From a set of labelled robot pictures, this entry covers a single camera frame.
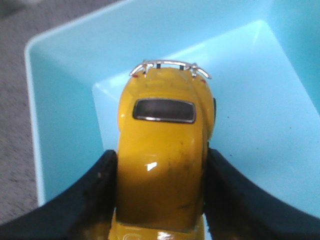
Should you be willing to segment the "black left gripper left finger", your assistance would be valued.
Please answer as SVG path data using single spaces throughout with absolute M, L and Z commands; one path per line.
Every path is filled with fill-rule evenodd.
M 71 187 L 0 227 L 2 240 L 107 240 L 115 208 L 117 155 L 107 150 Z

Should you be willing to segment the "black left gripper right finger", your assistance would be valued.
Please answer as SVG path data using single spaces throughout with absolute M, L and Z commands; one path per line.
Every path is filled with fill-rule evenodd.
M 213 240 L 318 240 L 320 220 L 267 193 L 216 149 L 207 155 L 204 214 Z

